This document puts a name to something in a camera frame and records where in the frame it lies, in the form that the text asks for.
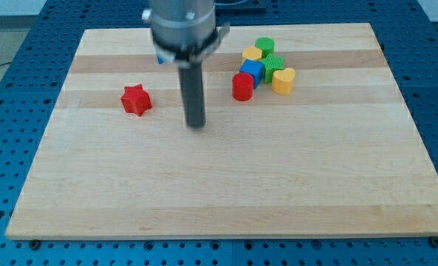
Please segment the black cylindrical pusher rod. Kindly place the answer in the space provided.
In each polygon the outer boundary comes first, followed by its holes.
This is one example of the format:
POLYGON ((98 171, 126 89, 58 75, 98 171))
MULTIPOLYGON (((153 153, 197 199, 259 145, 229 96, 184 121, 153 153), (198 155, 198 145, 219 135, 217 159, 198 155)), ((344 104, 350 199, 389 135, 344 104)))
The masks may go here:
POLYGON ((206 121, 202 65, 179 68, 178 73, 186 125, 193 129, 202 128, 206 121))

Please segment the blue block behind arm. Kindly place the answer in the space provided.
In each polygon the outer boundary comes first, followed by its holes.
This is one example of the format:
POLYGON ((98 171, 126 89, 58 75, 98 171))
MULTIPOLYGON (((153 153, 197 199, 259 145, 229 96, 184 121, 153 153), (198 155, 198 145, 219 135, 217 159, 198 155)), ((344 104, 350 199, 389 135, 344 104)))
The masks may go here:
POLYGON ((158 64, 164 64, 165 63, 165 59, 161 55, 157 55, 157 61, 158 61, 158 64))

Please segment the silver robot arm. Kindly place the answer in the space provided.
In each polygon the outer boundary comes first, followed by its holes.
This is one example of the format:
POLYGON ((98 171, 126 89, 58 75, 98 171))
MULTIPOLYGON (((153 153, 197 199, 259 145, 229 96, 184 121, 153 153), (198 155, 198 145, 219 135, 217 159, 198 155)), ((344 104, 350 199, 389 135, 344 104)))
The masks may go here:
POLYGON ((202 62, 230 32, 228 23, 216 24, 214 0, 151 0, 142 12, 149 24, 158 61, 177 65, 185 123, 205 125, 202 62))

